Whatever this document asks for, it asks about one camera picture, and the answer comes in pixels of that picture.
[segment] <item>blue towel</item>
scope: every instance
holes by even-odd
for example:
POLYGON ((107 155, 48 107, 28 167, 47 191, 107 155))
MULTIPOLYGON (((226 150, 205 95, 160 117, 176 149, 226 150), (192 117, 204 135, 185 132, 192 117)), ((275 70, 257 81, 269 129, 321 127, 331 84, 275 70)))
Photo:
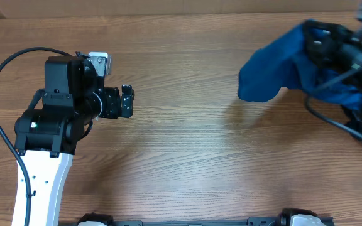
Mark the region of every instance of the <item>blue towel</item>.
MULTIPOLYGON (((305 54, 304 47, 301 24, 256 51, 239 72, 238 97, 245 101, 266 102, 274 98, 281 87, 309 93, 338 75, 332 70, 318 68, 305 54)), ((353 86, 337 83, 315 97, 359 110, 362 94, 353 86)))

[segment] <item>wooden tabletop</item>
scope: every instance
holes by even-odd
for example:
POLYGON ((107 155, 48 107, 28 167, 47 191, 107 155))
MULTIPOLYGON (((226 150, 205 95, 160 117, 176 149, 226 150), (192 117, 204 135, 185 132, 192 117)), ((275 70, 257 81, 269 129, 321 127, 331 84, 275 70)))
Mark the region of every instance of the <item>wooden tabletop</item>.
MULTIPOLYGON (((307 18, 358 25, 353 13, 0 19, 0 63, 32 46, 106 51, 106 85, 136 92, 132 118, 100 119, 78 143, 60 219, 244 219, 295 207, 361 225, 362 144, 311 116, 299 91, 269 103, 236 96, 250 56, 307 18)), ((0 74, 0 123, 12 142, 50 55, 26 54, 0 74)), ((318 108, 347 120, 336 105, 318 108)), ((0 225, 11 225, 16 181, 0 137, 0 225)))

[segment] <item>folded blue fabric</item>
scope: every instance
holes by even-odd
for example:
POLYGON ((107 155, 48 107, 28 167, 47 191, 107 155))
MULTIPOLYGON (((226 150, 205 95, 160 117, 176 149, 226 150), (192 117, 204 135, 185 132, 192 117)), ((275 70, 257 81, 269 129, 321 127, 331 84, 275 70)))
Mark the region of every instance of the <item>folded blue fabric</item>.
MULTIPOLYGON (((254 53, 239 73, 238 97, 245 101, 266 102, 281 87, 313 91, 336 77, 332 70, 318 68, 305 54, 302 25, 295 27, 267 47, 254 53)), ((353 86, 337 83, 315 96, 351 110, 361 107, 361 94, 353 86)))

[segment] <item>wooden table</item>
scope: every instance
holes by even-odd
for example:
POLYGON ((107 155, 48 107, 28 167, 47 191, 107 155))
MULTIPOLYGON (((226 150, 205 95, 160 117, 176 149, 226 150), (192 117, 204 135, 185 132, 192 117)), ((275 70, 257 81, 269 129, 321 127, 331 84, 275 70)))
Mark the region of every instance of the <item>wooden table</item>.
MULTIPOLYGON (((32 46, 106 51, 106 85, 136 91, 132 118, 98 120, 78 143, 60 219, 242 219, 296 207, 361 225, 362 144, 311 116, 301 92, 269 103, 236 96, 254 51, 306 18, 357 26, 353 13, 0 19, 0 63, 32 46)), ((26 54, 1 73, 0 122, 13 142, 47 56, 26 54)), ((338 106, 318 106, 346 120, 338 106)), ((0 225, 10 225, 16 180, 0 138, 0 225)))

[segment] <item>blue cloth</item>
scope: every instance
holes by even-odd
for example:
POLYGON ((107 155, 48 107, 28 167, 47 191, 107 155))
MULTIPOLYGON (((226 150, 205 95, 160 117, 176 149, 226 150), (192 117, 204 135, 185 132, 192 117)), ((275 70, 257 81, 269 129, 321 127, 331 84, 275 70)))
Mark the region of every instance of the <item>blue cloth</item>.
MULTIPOLYGON (((254 53, 239 72, 238 97, 245 101, 266 102, 281 87, 313 91, 337 76, 332 70, 318 68, 305 54, 304 34, 299 25, 267 47, 254 53)), ((353 86, 337 83, 315 96, 351 110, 361 107, 361 94, 353 86)))

